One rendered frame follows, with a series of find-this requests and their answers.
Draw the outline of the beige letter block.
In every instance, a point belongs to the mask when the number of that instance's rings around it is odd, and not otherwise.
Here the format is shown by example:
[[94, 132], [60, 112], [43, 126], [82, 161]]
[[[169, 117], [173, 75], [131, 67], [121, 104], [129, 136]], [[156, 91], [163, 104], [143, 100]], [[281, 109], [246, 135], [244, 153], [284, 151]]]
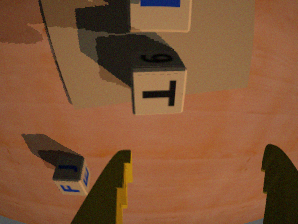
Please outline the beige letter block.
[[188, 32], [192, 0], [127, 0], [130, 32]]
[[187, 69], [176, 51], [131, 54], [130, 79], [134, 115], [181, 113]]
[[59, 157], [52, 180], [64, 195], [87, 196], [90, 176], [84, 157]]

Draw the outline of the tan flat mat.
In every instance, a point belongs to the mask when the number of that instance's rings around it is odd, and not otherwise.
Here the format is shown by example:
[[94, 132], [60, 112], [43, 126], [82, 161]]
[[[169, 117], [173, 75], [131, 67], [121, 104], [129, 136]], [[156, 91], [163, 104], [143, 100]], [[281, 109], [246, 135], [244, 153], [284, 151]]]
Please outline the tan flat mat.
[[192, 0], [190, 30], [130, 32], [127, 0], [41, 0], [74, 110], [132, 102], [131, 54], [176, 51], [188, 94], [247, 88], [255, 0]]

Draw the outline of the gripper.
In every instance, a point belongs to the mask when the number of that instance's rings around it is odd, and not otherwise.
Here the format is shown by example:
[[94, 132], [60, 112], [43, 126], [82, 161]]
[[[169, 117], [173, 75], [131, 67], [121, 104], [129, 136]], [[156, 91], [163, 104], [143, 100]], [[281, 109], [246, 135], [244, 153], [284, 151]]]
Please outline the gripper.
[[[298, 224], [298, 170], [276, 145], [265, 147], [261, 171], [267, 194], [263, 224]], [[132, 152], [118, 151], [88, 193], [71, 224], [123, 224], [127, 183], [133, 182]]]

